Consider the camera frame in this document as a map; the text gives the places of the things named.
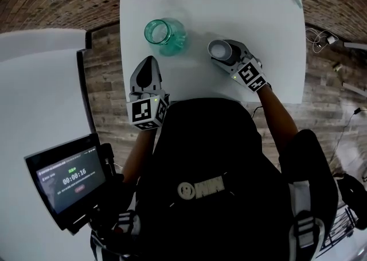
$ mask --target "wooden floor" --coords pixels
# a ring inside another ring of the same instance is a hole
[[[112,144],[115,161],[123,166],[138,131],[129,125],[127,118],[119,25],[93,32],[92,46],[93,49],[84,53],[84,66],[93,119],[101,142]],[[338,73],[333,71],[337,63],[343,65]],[[366,65],[363,56],[361,58],[359,53],[344,48],[340,41],[318,54],[313,52],[311,44],[307,42],[303,102],[285,106],[300,130],[309,128],[316,133],[328,161],[354,110],[358,107],[367,110],[366,98],[343,89],[341,79],[365,88]],[[252,113],[260,104],[243,105]],[[256,111],[254,121],[263,137],[264,154],[279,168],[279,155],[262,109]],[[366,151],[367,111],[363,111],[353,116],[345,128],[335,158],[330,163],[331,171],[342,168],[360,180],[367,168],[364,163]]]

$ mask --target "glass jar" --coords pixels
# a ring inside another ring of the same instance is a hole
[[[144,36],[164,56],[178,54],[185,49],[187,43],[184,25],[174,18],[152,20],[146,25]]]

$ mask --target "display screen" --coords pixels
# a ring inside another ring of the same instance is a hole
[[[96,147],[38,170],[37,177],[56,213],[106,181]]]

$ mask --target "person's arm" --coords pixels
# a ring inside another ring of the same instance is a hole
[[[264,108],[266,122],[279,154],[298,133],[298,129],[287,110],[268,85],[257,91]]]
[[[143,165],[151,158],[157,129],[141,131],[122,170],[124,182],[136,184]]]

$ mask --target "white logo patch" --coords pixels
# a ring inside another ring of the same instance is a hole
[[[194,196],[198,199],[224,190],[223,179],[221,176],[207,181],[198,182],[197,184],[194,184],[194,186],[195,188],[188,182],[180,183],[177,188],[178,195],[184,200],[191,200]]]

